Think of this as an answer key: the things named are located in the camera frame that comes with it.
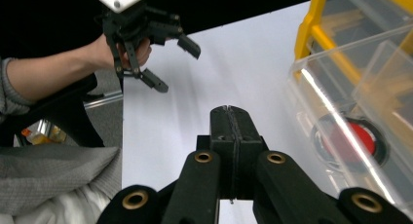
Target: gray sleeve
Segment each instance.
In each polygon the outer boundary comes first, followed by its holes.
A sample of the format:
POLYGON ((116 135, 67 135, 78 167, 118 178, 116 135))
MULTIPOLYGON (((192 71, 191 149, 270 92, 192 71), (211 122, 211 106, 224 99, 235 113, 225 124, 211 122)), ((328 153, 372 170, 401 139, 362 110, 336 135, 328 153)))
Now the gray sleeve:
POLYGON ((122 189, 122 148, 48 143, 0 147, 0 213, 21 215, 87 184, 112 199, 122 189))
POLYGON ((0 123, 8 115, 20 115, 29 111, 29 106, 35 102, 24 99, 9 82, 7 64, 12 58, 1 59, 0 63, 0 123))

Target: gray sweater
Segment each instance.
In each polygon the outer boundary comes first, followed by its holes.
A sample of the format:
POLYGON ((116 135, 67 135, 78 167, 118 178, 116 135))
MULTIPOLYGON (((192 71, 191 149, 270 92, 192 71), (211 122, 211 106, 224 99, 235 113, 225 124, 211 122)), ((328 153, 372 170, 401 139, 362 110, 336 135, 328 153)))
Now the gray sweater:
POLYGON ((12 58, 1 59, 0 63, 0 124, 8 115, 20 115, 29 111, 34 102, 19 95, 9 82, 7 64, 12 58))

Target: white table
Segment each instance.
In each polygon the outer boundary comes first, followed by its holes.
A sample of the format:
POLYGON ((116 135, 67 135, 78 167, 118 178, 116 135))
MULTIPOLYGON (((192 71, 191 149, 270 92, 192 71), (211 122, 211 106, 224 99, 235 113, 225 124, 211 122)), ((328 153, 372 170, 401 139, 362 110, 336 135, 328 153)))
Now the white table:
MULTIPOLYGON (((271 150, 315 168, 315 155, 294 145, 285 112, 285 80, 294 61, 299 24, 309 2, 188 35, 201 46, 198 60, 176 41, 153 46, 148 67, 169 85, 168 93, 141 81, 124 80, 123 187, 140 184, 159 191, 179 177, 197 135, 209 134, 209 112, 221 105, 249 113, 271 150)), ((325 192, 322 170, 313 180, 325 192)), ((252 202, 221 201, 220 223, 255 222, 252 202)))

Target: plastic storage box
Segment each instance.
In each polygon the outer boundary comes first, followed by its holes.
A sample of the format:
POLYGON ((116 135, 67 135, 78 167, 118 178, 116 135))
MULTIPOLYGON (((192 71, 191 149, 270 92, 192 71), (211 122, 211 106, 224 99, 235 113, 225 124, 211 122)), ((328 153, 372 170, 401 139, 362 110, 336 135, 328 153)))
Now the plastic storage box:
POLYGON ((312 0, 287 89, 337 193, 370 189, 413 220, 413 0, 312 0))

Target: screw hole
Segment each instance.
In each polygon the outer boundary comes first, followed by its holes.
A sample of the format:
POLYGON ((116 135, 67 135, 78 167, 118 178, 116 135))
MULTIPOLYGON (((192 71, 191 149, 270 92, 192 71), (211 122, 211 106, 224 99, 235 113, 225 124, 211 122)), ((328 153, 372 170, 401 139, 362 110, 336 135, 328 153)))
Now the screw hole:
POLYGON ((371 196, 365 195, 365 194, 361 194, 361 193, 353 194, 352 201, 359 208, 364 209, 369 212, 378 213, 383 210, 382 205, 380 205, 380 203, 377 202, 376 199, 374 199, 371 196))
POLYGON ((116 8, 121 8, 121 3, 120 3, 119 1, 115 1, 115 2, 113 3, 113 5, 114 5, 116 8))
POLYGON ((212 161, 212 155, 209 153, 199 153, 195 155, 195 160, 199 163, 209 163, 212 161))
POLYGON ((124 197, 122 205, 125 209, 137 209, 148 202, 148 194, 144 190, 132 192, 124 197))
POLYGON ((275 163, 275 164, 283 164, 285 163, 285 157, 278 153, 272 153, 267 156, 268 161, 275 163))

